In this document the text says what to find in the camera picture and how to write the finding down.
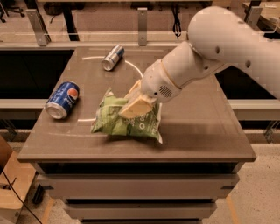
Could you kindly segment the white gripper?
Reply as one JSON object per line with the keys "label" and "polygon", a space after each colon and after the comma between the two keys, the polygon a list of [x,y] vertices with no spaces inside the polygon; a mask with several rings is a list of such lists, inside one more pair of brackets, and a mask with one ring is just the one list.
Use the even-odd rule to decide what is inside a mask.
{"label": "white gripper", "polygon": [[128,119],[144,115],[152,111],[156,101],[168,102],[180,92],[181,88],[173,83],[162,60],[158,59],[146,69],[142,81],[138,80],[124,96],[129,101],[119,115]]}

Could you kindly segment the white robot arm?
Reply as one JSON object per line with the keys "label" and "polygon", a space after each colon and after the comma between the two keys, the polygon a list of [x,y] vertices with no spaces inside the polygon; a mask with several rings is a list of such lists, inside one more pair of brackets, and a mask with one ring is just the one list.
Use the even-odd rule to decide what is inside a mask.
{"label": "white robot arm", "polygon": [[134,118],[168,102],[193,81],[233,66],[280,98],[280,43],[254,31],[232,11],[207,7],[194,15],[187,40],[149,66],[127,93],[119,115]]}

